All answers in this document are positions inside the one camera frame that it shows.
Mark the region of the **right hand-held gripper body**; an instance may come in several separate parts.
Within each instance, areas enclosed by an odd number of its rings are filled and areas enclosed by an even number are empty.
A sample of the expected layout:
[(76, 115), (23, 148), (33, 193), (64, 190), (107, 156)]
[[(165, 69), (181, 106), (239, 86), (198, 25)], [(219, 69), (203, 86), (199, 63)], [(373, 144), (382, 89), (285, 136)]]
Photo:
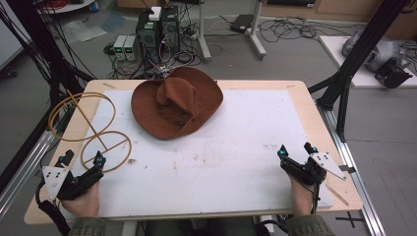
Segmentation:
[(301, 164), (289, 155), (280, 159), (280, 167), (294, 179), (304, 185), (322, 184), (330, 173), (341, 180), (346, 176), (328, 152), (317, 152), (309, 155), (307, 161)]

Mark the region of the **wooden ring hat stand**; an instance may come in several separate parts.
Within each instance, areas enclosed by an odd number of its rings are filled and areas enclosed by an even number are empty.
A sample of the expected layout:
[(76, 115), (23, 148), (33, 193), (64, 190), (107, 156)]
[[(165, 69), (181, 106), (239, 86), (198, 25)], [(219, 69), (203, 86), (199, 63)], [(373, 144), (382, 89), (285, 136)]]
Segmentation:
[[(112, 116), (110, 121), (108, 122), (108, 124), (106, 126), (104, 126), (101, 130), (97, 130), (93, 124), (92, 121), (89, 119), (89, 117), (86, 115), (85, 111), (82, 109), (80, 102), (83, 99), (87, 99), (87, 98), (98, 98), (98, 99), (104, 99), (107, 102), (110, 103), (111, 107), (112, 107)], [(67, 106), (72, 106), (74, 108), (75, 112), (78, 112), (83, 118), (84, 120), (87, 122), (89, 129), (92, 131), (92, 134), (90, 136), (84, 137), (84, 138), (63, 138), (62, 136), (59, 136), (55, 131), (52, 132), (52, 135), (57, 138), (60, 141), (64, 141), (64, 142), (72, 142), (72, 143), (80, 143), (83, 142), (84, 144), (82, 145), (82, 148), (80, 150), (80, 162), (81, 165), (83, 166), (84, 169), (88, 169), (89, 168), (89, 163), (92, 162), (92, 158), (90, 159), (86, 159), (85, 158), (85, 151), (86, 148), (88, 147), (88, 145), (93, 142), (94, 140), (99, 140), (99, 142), (101, 143), (101, 145), (103, 146), (103, 151), (101, 152), (101, 154), (106, 154), (108, 152), (110, 152), (111, 150), (118, 148), (119, 146), (122, 146), (124, 144), (128, 145), (128, 152), (126, 154), (126, 156), (116, 165), (108, 168), (108, 169), (103, 169), (104, 173), (107, 172), (111, 172), (114, 171), (118, 168), (120, 168), (129, 158), (131, 152), (132, 152), (132, 142), (130, 140), (130, 138), (125, 135), (122, 132), (119, 131), (109, 131), (108, 128), (110, 127), (110, 125), (112, 124), (112, 122), (115, 119), (115, 115), (116, 115), (116, 107), (113, 103), (113, 101), (105, 94), (99, 93), (99, 92), (81, 92), (81, 93), (77, 93), (77, 94), (71, 94), (68, 91), (68, 97), (63, 99), (62, 101), (60, 101), (56, 106), (54, 106), (48, 116), (48, 120), (47, 120), (47, 125), (48, 128), (50, 130), (52, 130), (52, 125), (55, 122), (57, 116), (61, 113), (61, 111), (63, 109), (65, 109)], [(104, 141), (103, 141), (103, 136), (104, 135), (120, 135), (123, 140), (121, 142), (119, 142), (118, 144), (112, 146), (112, 147), (108, 147)]]

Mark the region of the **brown felt cowboy hat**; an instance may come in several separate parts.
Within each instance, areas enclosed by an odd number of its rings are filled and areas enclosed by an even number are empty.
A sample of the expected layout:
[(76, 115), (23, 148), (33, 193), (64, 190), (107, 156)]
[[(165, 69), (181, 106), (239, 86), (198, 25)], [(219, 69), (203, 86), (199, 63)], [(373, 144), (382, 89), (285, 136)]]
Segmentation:
[(165, 79), (140, 83), (132, 94), (137, 123), (160, 140), (199, 130), (223, 101), (223, 93), (206, 73), (191, 67), (174, 69)]

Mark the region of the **person's left hand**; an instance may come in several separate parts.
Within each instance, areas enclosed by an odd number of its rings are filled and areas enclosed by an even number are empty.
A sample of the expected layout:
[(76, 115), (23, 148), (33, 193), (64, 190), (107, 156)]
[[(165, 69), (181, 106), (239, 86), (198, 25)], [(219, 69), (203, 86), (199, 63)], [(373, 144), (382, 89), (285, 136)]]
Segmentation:
[(63, 201), (65, 210), (75, 217), (98, 217), (99, 213), (99, 183), (95, 183), (85, 194), (72, 200)]

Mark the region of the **person's right hand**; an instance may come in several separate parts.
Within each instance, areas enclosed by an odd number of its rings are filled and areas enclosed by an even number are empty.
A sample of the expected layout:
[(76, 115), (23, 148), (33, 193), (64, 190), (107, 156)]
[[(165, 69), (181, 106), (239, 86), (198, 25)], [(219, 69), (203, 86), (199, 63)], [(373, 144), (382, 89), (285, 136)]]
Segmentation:
[(292, 212), (295, 217), (311, 214), (313, 207), (313, 186), (300, 184), (293, 177), (289, 177), (291, 184)]

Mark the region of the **white table mat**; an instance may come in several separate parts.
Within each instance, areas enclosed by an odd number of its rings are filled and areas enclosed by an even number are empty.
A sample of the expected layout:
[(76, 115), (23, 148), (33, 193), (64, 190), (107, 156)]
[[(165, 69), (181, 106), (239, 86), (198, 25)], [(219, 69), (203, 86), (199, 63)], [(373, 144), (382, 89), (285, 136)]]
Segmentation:
[(128, 90), (109, 90), (93, 114), (86, 156), (102, 151), (100, 216), (168, 218), (287, 209), (290, 184), (277, 152), (307, 160), (305, 132), (286, 90), (227, 89), (195, 133), (169, 141), (133, 117)]

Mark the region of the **white floor platform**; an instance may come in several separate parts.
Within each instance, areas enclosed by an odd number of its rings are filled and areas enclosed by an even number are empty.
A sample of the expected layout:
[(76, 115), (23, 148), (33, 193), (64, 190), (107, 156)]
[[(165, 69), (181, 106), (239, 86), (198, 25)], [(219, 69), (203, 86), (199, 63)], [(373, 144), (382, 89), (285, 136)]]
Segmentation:
[[(327, 36), (321, 35), (320, 42), (334, 64), (339, 68), (345, 60), (342, 55), (342, 46), (349, 39), (349, 36)], [(411, 78), (406, 80), (399, 86), (400, 89), (417, 89), (417, 76), (409, 69), (405, 72), (411, 75)], [(365, 66), (362, 66), (352, 79), (351, 86), (355, 89), (383, 89), (384, 86), (377, 81), (375, 74), (369, 71)]]

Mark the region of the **black device on platform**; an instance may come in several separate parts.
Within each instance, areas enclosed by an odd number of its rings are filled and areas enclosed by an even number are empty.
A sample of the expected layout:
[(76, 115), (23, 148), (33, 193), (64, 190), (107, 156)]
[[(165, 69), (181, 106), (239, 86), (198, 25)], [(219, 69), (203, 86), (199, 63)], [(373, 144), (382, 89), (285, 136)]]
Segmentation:
[(394, 58), (389, 58), (375, 75), (375, 79), (387, 89), (396, 89), (410, 78), (411, 75), (399, 67)]

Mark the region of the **grey bench power supply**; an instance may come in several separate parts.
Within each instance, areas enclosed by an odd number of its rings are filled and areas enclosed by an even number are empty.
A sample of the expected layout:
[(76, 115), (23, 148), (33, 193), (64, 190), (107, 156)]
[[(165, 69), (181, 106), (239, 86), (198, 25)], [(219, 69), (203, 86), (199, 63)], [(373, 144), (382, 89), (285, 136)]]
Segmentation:
[(125, 52), (124, 52), (124, 43), (126, 39), (127, 39), (126, 35), (118, 35), (113, 44), (113, 50), (115, 52), (116, 58), (119, 61), (124, 61), (126, 59)]
[(124, 51), (127, 61), (136, 61), (139, 56), (137, 39), (133, 35), (128, 35), (124, 43)]

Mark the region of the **grey robot shell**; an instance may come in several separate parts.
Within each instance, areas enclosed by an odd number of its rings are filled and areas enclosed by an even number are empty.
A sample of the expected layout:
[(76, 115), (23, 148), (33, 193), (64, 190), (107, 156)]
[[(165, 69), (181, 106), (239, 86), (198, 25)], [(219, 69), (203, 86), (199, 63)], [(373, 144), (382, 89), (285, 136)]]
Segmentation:
[[(350, 53), (362, 33), (363, 30), (358, 29), (344, 42), (342, 46), (343, 56), (347, 56)], [(377, 72), (389, 59), (392, 59), (395, 65), (401, 69), (405, 69), (410, 64), (406, 50), (400, 47), (400, 43), (384, 36), (368, 55), (364, 65), (369, 71)]]

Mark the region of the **clear plastic sheet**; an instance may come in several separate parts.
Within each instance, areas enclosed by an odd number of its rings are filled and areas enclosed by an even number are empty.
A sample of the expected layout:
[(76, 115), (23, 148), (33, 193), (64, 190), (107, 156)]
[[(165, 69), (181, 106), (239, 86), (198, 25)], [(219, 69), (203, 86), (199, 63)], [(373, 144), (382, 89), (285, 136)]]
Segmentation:
[(106, 31), (99, 26), (87, 27), (82, 21), (72, 21), (63, 27), (68, 42), (88, 41), (106, 34)]

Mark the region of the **black computer tower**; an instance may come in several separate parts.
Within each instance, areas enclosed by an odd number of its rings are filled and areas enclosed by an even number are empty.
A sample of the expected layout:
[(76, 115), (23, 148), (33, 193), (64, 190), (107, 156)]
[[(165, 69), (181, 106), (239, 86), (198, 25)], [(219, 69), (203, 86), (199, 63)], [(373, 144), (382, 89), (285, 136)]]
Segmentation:
[(178, 7), (171, 6), (164, 8), (160, 20), (165, 47), (172, 53), (178, 52), (180, 49)]
[(158, 48), (161, 43), (160, 21), (149, 19), (150, 10), (143, 10), (139, 14), (136, 35), (141, 48), (141, 54), (147, 56), (153, 63), (159, 63)]

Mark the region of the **black flat box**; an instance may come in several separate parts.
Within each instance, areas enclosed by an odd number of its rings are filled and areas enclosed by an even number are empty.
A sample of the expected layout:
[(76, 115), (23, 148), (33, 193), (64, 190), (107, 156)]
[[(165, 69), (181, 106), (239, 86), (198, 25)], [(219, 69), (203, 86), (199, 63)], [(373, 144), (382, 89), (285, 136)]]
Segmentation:
[(252, 14), (239, 15), (231, 24), (230, 29), (235, 32), (244, 33), (251, 25), (254, 16)]

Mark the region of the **white round table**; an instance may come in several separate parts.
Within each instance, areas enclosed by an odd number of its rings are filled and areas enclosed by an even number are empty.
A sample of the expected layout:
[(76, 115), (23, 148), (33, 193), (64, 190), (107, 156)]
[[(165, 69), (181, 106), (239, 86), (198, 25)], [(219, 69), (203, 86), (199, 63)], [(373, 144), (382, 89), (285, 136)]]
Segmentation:
[(38, 13), (46, 13), (46, 14), (61, 14), (61, 13), (68, 13), (76, 10), (83, 9), (85, 7), (88, 7), (90, 4), (94, 3), (96, 0), (83, 0), (82, 3), (78, 4), (71, 4), (68, 2), (65, 6), (62, 8), (52, 8), (50, 5), (41, 4), (37, 8)]

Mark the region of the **white metal table frame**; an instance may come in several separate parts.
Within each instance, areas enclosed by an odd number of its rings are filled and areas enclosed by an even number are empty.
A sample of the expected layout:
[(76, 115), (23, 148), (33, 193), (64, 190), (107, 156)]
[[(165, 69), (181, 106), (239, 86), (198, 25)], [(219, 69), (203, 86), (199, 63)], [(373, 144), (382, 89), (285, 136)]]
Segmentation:
[[(211, 54), (209, 52), (209, 47), (205, 39), (205, 0), (198, 0), (199, 2), (199, 31), (197, 33), (197, 40), (203, 55), (203, 62), (207, 63), (211, 60)], [(254, 19), (252, 27), (246, 30), (246, 34), (249, 36), (250, 41), (252, 42), (256, 54), (259, 56), (259, 59), (262, 60), (267, 52), (261, 44), (260, 40), (257, 37), (257, 30), (259, 25), (259, 19), (261, 16), (261, 10), (263, 7), (264, 0), (256, 0), (255, 10), (254, 10)]]

